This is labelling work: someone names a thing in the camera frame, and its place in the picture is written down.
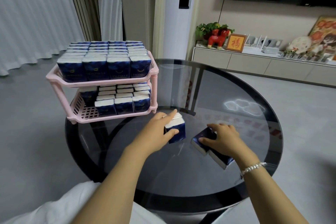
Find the white pants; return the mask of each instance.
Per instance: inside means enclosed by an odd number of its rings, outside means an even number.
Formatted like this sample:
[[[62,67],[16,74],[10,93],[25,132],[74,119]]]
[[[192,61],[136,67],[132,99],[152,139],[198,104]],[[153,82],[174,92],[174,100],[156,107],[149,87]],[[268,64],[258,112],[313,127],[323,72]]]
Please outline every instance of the white pants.
[[[68,224],[100,183],[84,182],[76,185],[60,200],[47,202],[31,213],[25,213],[3,224]],[[165,222],[142,206],[133,202],[130,224],[164,224]]]

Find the painting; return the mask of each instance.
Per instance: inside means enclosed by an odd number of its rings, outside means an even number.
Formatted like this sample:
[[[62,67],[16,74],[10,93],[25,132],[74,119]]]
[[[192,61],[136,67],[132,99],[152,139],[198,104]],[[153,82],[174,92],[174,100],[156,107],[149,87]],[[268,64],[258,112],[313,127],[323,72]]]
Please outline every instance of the painting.
[[[318,54],[322,52],[336,53],[336,17],[321,16],[309,33],[312,45],[308,52]]]
[[[246,35],[231,34],[227,40],[226,50],[242,52],[246,40]]]

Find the glass round table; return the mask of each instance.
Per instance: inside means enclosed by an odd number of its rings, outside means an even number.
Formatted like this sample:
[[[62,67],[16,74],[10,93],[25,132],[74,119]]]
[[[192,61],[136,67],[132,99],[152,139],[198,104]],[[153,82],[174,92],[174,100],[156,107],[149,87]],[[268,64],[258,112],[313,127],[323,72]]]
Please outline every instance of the glass round table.
[[[235,162],[223,170],[191,139],[208,123],[233,124],[273,175],[282,154],[282,132],[266,100],[237,77],[207,65],[158,59],[157,111],[174,108],[185,120],[186,138],[146,160],[134,201],[153,212],[201,214],[223,211],[248,197]],[[124,148],[153,114],[87,124],[65,123],[69,150],[82,171],[102,182]]]

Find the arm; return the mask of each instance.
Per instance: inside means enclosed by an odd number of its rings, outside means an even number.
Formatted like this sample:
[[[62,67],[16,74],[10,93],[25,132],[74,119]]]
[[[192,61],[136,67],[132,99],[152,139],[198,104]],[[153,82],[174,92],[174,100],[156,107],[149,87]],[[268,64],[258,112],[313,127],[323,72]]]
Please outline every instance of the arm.
[[[234,126],[208,124],[217,131],[217,139],[200,138],[200,142],[221,154],[233,157],[240,170],[258,164],[260,160],[239,137]],[[283,193],[264,167],[244,174],[244,180],[254,211],[261,224],[308,223]]]
[[[169,123],[176,110],[166,114],[157,113],[125,148],[119,161],[86,202],[72,224],[128,224],[131,218],[135,187],[141,168],[147,157],[160,150],[177,129],[163,135],[164,126]]]

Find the pink plastic shelf rack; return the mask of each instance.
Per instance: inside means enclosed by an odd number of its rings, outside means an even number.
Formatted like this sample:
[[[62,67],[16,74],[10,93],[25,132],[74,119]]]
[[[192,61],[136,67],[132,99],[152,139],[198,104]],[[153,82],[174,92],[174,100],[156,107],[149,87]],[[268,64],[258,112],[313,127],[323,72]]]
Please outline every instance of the pink plastic shelf rack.
[[[63,80],[61,71],[58,65],[55,65],[52,70],[47,74],[46,78],[50,82],[53,90],[56,93],[57,98],[61,102],[63,109],[65,110],[66,117],[71,121],[72,124],[76,123],[90,123],[101,120],[112,120],[118,118],[126,118],[131,116],[141,116],[149,114],[150,112],[156,113],[156,109],[158,107],[157,103],[157,91],[158,91],[158,73],[159,68],[155,63],[155,60],[150,51],[148,51],[148,55],[152,59],[152,67],[147,74],[146,77],[142,78],[130,78],[130,79],[117,79],[117,80],[104,80],[104,81],[92,81],[92,82],[65,82]],[[95,107],[86,107],[82,97],[77,90],[77,93],[69,103],[65,97],[62,86],[69,88],[79,88],[86,86],[107,86],[107,85],[115,85],[115,84],[129,84],[129,83],[137,83],[137,82],[147,82],[151,88],[150,94],[150,107],[146,112],[137,112],[137,113],[129,113],[122,115],[113,115],[113,116],[100,116]]]

